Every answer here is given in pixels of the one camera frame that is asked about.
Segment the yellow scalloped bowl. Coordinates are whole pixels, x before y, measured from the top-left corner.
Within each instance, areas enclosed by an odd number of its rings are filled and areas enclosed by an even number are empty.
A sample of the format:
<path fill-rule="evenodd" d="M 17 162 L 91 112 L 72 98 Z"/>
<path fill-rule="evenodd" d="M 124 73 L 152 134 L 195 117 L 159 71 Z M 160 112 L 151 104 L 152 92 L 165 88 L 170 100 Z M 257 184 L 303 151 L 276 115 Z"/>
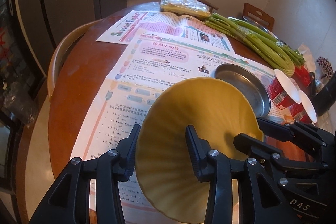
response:
<path fill-rule="evenodd" d="M 137 140 L 135 173 L 144 196 L 160 213 L 182 223 L 205 220 L 210 184 L 194 175 L 186 144 L 192 125 L 211 148 L 235 160 L 240 133 L 264 135 L 245 96 L 223 80 L 198 77 L 173 84 L 150 107 Z"/>

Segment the red paper cup far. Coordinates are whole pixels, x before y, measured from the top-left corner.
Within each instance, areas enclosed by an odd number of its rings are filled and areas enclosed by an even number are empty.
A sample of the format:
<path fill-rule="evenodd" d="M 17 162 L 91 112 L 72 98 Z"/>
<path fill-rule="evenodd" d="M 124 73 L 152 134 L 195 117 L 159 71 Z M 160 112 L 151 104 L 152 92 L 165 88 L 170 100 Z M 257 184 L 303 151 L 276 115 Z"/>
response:
<path fill-rule="evenodd" d="M 302 90 L 299 90 L 298 93 L 301 103 L 295 103 L 289 107 L 292 118 L 294 119 L 294 121 L 316 124 L 317 114 L 315 112 L 312 102 Z"/>

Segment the red paper cup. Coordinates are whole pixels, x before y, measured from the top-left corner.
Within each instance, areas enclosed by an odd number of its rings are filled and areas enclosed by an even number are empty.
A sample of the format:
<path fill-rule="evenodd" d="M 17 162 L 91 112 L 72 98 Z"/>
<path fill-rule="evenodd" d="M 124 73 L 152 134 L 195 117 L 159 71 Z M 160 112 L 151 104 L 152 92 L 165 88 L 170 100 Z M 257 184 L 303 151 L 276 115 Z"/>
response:
<path fill-rule="evenodd" d="M 302 90 L 299 90 L 298 93 L 301 103 L 295 103 L 289 107 L 292 118 L 294 119 L 294 121 L 316 124 L 317 114 L 315 112 L 312 102 Z"/>
<path fill-rule="evenodd" d="M 279 69 L 274 69 L 274 76 L 267 87 L 267 92 L 270 100 L 280 110 L 301 103 L 297 88 L 290 78 Z"/>

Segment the red paper cup near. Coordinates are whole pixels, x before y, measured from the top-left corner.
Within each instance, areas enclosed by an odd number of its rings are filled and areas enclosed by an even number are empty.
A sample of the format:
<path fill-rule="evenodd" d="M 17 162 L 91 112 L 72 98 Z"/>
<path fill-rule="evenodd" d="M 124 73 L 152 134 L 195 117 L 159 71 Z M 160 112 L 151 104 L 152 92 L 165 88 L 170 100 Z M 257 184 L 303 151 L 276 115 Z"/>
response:
<path fill-rule="evenodd" d="M 301 103 L 297 88 L 290 78 L 279 69 L 274 69 L 274 76 L 267 87 L 267 92 L 270 100 L 280 110 Z"/>

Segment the round metal plate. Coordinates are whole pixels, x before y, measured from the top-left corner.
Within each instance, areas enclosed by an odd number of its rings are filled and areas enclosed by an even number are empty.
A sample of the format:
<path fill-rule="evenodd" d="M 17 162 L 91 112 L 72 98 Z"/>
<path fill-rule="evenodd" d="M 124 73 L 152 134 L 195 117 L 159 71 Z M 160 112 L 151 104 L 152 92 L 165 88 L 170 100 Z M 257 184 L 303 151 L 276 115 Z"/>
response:
<path fill-rule="evenodd" d="M 214 78 L 221 79 L 236 87 L 248 100 L 256 117 L 266 117 L 271 110 L 271 100 L 262 82 L 248 70 L 234 64 L 219 65 L 213 72 Z"/>

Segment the green celery bunch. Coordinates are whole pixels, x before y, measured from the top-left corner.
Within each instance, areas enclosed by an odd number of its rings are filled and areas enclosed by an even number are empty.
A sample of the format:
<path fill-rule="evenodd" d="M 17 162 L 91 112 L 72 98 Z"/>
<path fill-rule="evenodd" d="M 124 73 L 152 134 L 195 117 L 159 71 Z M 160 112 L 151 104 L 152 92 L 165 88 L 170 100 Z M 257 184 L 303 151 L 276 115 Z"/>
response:
<path fill-rule="evenodd" d="M 246 21 L 213 13 L 205 24 L 240 41 L 272 68 L 281 70 L 289 77 L 294 74 L 295 68 L 305 64 L 305 59 L 299 51 Z"/>

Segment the metal plate on far chair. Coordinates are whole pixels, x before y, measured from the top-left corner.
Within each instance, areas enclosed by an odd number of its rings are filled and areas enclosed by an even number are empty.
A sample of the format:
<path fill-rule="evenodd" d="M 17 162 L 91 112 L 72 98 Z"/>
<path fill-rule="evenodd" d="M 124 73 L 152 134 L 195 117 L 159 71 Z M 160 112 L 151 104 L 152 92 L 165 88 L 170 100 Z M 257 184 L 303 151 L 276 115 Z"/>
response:
<path fill-rule="evenodd" d="M 259 29 L 263 30 L 265 33 L 270 34 L 272 37 L 278 39 L 278 37 L 273 34 L 271 31 L 269 31 L 267 28 L 265 28 L 264 26 L 262 26 L 261 24 L 259 24 L 258 22 L 256 22 L 255 20 L 252 20 L 251 18 L 247 17 L 247 16 L 243 16 L 243 20 L 258 27 Z"/>

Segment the brown wooden chair far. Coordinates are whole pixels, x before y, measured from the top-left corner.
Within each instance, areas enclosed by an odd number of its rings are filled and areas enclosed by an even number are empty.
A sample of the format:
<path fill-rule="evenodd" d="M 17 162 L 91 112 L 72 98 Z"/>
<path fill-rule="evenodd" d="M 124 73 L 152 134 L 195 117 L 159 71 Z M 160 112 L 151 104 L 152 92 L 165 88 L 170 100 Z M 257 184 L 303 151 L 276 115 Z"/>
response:
<path fill-rule="evenodd" d="M 275 23 L 275 19 L 272 16 L 250 3 L 244 3 L 243 17 L 256 21 L 268 30 L 272 30 Z"/>

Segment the large colourful newspaper sheet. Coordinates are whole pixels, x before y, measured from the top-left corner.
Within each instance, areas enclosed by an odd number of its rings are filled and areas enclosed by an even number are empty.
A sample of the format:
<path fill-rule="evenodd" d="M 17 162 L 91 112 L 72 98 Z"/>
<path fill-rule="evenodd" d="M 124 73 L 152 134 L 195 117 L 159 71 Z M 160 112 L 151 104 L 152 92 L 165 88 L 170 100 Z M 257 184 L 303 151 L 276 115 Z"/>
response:
<path fill-rule="evenodd" d="M 214 78 L 222 64 L 238 65 L 268 86 L 274 71 L 250 59 L 181 37 L 143 29 L 131 39 L 104 79 L 79 131 L 72 156 L 90 160 L 116 148 L 134 125 L 142 126 L 150 107 L 173 84 L 186 79 Z M 136 173 L 119 185 L 129 223 L 179 223 L 160 213 L 144 196 Z"/>

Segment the far colourful newspaper sheet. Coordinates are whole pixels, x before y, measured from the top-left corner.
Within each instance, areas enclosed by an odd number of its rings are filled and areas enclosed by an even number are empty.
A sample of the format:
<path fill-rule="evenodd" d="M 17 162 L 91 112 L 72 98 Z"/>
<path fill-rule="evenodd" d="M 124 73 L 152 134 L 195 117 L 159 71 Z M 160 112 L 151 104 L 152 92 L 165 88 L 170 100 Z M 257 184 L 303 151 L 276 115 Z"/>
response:
<path fill-rule="evenodd" d="M 193 16 L 177 16 L 170 12 L 132 10 L 110 26 L 96 40 L 127 45 L 138 29 L 178 36 L 227 52 L 234 52 L 229 39 L 223 33 L 208 27 Z"/>

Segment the plastic bag of corn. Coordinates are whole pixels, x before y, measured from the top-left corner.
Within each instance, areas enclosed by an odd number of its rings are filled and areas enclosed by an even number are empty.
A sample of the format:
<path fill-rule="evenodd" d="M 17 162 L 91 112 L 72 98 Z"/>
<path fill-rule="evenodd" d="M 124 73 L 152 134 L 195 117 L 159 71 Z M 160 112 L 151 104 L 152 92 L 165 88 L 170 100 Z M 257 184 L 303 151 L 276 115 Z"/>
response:
<path fill-rule="evenodd" d="M 161 0 L 162 12 L 171 12 L 179 16 L 193 16 L 199 20 L 209 18 L 218 7 L 206 0 Z"/>

